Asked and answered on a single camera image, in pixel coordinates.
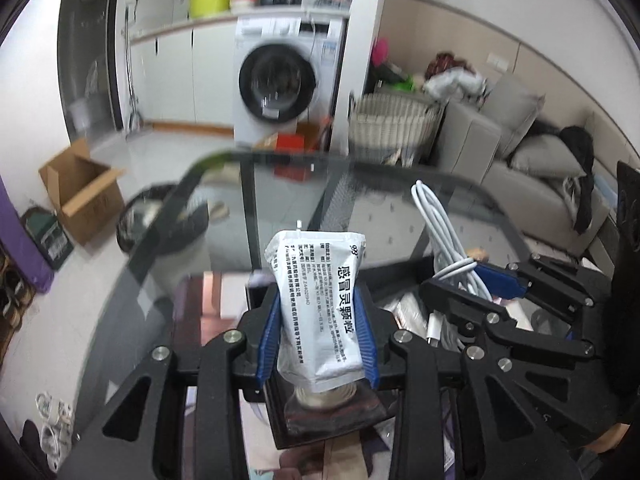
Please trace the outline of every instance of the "wicker basket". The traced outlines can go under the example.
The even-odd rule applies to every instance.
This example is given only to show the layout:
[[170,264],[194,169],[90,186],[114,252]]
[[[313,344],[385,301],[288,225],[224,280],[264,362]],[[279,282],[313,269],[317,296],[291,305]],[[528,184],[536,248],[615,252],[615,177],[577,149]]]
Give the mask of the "wicker basket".
[[385,162],[400,155],[410,166],[429,155],[442,117],[439,105],[410,94],[368,94],[351,97],[349,154],[358,160]]

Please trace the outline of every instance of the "glass table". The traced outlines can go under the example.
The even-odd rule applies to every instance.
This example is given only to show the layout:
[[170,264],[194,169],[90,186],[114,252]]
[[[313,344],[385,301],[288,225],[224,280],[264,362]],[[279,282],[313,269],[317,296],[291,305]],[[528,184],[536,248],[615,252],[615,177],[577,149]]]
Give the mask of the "glass table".
[[[490,195],[450,174],[262,152],[219,153],[195,164],[133,249],[104,306],[79,385],[75,432],[82,436],[145,355],[172,343],[185,303],[181,283],[200,277],[204,310],[203,287],[210,292],[212,276],[227,276],[222,303],[231,288],[235,295],[227,302],[241,303],[247,273],[268,269],[264,249],[276,232],[363,233],[363,268],[428,254],[429,237],[410,191],[418,179],[438,196],[465,248],[484,249],[498,266],[528,259],[523,238]],[[223,214],[199,221],[203,205],[212,204]],[[228,306],[218,302],[217,308]]]

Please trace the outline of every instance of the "washing machine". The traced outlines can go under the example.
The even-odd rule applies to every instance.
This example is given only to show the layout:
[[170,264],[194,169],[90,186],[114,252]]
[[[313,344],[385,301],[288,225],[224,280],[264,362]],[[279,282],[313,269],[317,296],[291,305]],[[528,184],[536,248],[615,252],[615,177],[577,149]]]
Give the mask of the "washing machine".
[[233,117],[237,144],[319,124],[335,111],[347,20],[300,12],[238,18]]

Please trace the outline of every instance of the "gray pillow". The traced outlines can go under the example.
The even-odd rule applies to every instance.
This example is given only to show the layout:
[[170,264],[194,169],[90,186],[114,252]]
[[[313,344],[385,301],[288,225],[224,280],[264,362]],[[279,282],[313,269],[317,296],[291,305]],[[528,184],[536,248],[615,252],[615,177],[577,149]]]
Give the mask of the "gray pillow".
[[511,169],[542,178],[584,176],[574,154],[559,137],[540,135],[524,139],[511,158]]
[[504,74],[496,83],[480,113],[505,127],[497,155],[510,155],[526,135],[545,105],[545,97],[531,92],[516,76]]

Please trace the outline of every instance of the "white sachet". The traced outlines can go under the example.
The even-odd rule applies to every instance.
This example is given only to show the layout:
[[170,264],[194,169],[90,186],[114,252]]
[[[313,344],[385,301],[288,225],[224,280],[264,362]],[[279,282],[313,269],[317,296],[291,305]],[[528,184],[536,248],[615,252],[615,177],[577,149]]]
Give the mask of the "white sachet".
[[320,393],[364,377],[353,290],[365,248],[358,233],[280,231],[264,256],[280,289],[278,371]]

